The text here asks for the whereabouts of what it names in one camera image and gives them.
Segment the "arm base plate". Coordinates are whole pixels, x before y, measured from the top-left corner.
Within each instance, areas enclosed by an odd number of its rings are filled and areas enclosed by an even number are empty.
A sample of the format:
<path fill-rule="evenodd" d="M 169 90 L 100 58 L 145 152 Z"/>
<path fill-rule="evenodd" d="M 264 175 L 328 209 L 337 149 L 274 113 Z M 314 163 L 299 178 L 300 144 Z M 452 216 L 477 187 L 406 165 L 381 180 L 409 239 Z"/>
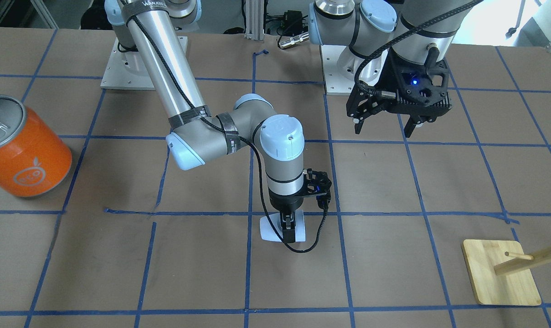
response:
<path fill-rule="evenodd" d="M 155 91 L 145 64 L 138 52 L 120 52 L 118 40 L 103 73 L 102 89 L 123 91 Z"/>
<path fill-rule="evenodd" d="M 378 83 L 388 50 L 372 60 L 361 71 L 360 80 L 369 86 Z M 354 89 L 355 72 L 363 59 L 355 56 L 348 46 L 322 45 L 322 67 L 327 95 L 349 96 Z"/>

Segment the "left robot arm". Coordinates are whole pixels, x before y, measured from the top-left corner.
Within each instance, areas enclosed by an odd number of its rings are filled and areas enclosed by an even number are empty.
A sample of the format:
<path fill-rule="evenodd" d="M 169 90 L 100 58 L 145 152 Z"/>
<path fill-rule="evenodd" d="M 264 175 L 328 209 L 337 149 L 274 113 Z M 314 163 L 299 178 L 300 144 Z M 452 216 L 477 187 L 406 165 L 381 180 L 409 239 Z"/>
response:
<path fill-rule="evenodd" d="M 405 137 L 452 108 L 444 56 L 476 0 L 317 0 L 309 39 L 321 46 L 329 95 L 347 95 L 361 132 L 386 111 L 408 115 Z"/>

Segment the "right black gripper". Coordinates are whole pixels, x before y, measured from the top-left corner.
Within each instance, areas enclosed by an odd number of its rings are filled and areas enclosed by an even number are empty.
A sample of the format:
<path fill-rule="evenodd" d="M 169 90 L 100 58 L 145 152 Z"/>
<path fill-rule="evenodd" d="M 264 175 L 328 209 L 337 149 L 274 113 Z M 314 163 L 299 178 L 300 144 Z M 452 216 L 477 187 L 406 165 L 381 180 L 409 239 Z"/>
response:
<path fill-rule="evenodd" d="M 295 210 L 303 203 L 300 195 L 278 195 L 271 189 L 268 190 L 269 201 L 273 208 L 280 212 L 280 226 L 282 241 L 286 244 L 296 242 L 296 215 Z"/>

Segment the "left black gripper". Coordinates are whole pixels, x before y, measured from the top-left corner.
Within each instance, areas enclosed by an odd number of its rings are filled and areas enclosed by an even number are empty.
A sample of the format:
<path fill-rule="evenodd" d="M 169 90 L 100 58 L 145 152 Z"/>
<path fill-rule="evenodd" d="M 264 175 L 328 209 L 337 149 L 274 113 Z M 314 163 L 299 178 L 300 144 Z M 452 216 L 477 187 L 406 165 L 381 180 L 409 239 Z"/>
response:
<path fill-rule="evenodd" d="M 384 110 L 410 115 L 404 127 L 406 138 L 425 122 L 432 123 L 432 117 L 446 114 L 452 108 L 448 96 L 449 72 L 445 61 L 437 60 L 439 55 L 438 48 L 430 48 L 425 62 L 415 64 L 391 49 L 379 81 L 381 91 L 373 89 L 370 95 L 353 87 L 350 93 L 346 115 L 355 122 L 355 133 L 361 133 L 365 119 Z M 396 98 L 384 99 L 382 91 L 394 92 Z"/>

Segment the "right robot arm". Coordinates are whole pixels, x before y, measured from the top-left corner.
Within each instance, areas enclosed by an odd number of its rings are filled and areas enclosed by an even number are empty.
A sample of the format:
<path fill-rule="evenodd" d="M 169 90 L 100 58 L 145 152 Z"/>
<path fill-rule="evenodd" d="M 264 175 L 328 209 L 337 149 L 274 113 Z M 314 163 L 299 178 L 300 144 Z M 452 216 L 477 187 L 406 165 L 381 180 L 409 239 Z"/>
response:
<path fill-rule="evenodd" d="M 263 97 L 249 93 L 226 106 L 209 88 L 201 89 L 180 44 L 177 28 L 196 24 L 198 0 L 107 0 L 107 20 L 121 50 L 137 54 L 165 108 L 170 153 L 182 170 L 231 155 L 248 144 L 263 160 L 265 183 L 275 215 L 260 219 L 264 240 L 306 240 L 300 206 L 307 189 L 303 166 L 305 139 L 297 118 L 279 114 Z"/>

